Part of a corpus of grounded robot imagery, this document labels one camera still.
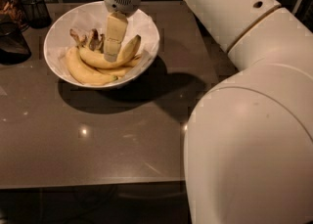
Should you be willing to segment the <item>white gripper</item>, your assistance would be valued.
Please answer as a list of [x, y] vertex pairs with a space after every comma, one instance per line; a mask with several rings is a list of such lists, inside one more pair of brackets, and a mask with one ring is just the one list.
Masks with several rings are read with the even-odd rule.
[[104, 54], [107, 61], [115, 62], [128, 27], [128, 20], [124, 14], [133, 14], [139, 8], [141, 0], [104, 0], [104, 2], [107, 9], [113, 12], [107, 17]]

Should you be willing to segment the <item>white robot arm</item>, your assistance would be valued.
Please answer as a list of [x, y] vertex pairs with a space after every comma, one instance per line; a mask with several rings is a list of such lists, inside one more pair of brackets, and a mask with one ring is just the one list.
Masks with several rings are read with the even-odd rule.
[[184, 0], [238, 73], [186, 125], [193, 224], [310, 224], [313, 36], [276, 0]]

